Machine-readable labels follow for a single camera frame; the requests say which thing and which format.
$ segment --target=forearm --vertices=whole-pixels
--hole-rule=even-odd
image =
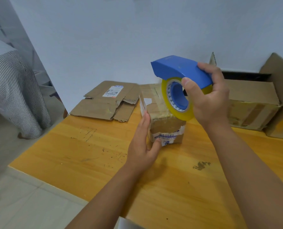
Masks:
[[[67,225],[72,228],[114,228],[138,175],[124,165]]]
[[[250,228],[283,228],[283,182],[228,125],[207,129]]]

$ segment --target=hand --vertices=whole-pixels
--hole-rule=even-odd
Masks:
[[[205,130],[210,127],[229,125],[227,119],[229,89],[220,68],[198,62],[198,67],[212,75],[213,91],[204,95],[200,87],[191,79],[182,79],[189,99],[193,102],[193,113]]]
[[[140,175],[153,165],[162,147],[161,140],[158,138],[153,143],[151,150],[147,149],[146,138],[149,125],[150,115],[145,111],[129,145],[127,161],[124,165],[136,175]]]

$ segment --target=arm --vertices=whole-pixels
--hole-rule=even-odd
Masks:
[[[194,104],[194,114],[212,141],[222,169],[249,228],[283,228],[283,182],[231,129],[229,90],[221,70],[198,63],[212,74],[213,92],[204,95],[195,82],[182,84]]]
[[[121,210],[140,175],[155,162],[161,149],[157,139],[147,150],[150,115],[145,112],[129,145],[127,161],[99,193],[76,215],[66,229],[114,228]]]

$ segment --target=tabletop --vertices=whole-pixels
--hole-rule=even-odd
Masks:
[[[140,119],[139,107],[128,122],[68,116],[10,166],[90,201],[125,163]],[[234,131],[283,180],[283,139]],[[246,227],[214,147],[195,119],[187,122],[182,144],[162,148],[121,216],[149,229]]]

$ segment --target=yellow tape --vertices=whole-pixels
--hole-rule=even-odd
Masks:
[[[171,103],[169,102],[169,99],[167,97],[167,84],[169,83],[170,80],[181,81],[182,79],[178,78],[178,77],[173,77],[173,78],[170,78],[168,80],[162,80],[162,94],[163,94],[165,104],[166,104],[167,108],[169,109],[169,111],[176,118],[183,120],[183,121],[189,121],[190,119],[193,118],[193,105],[190,101],[188,101],[189,102],[188,107],[187,107],[187,110],[185,110],[185,111],[178,111],[171,105]],[[212,92],[212,85],[209,85],[209,86],[203,88],[202,92],[204,94],[208,94],[208,93]]]

